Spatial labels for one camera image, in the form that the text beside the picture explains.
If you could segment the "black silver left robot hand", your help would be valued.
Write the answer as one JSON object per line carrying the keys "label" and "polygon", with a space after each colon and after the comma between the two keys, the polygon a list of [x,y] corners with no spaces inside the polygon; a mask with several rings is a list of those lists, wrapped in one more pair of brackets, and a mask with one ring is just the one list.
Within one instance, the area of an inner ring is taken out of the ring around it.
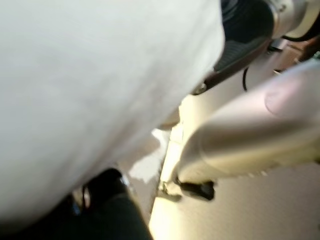
{"label": "black silver left robot hand", "polygon": [[151,240],[152,234],[122,173],[110,168],[83,186],[89,207],[71,195],[30,226],[2,233],[2,240]]}

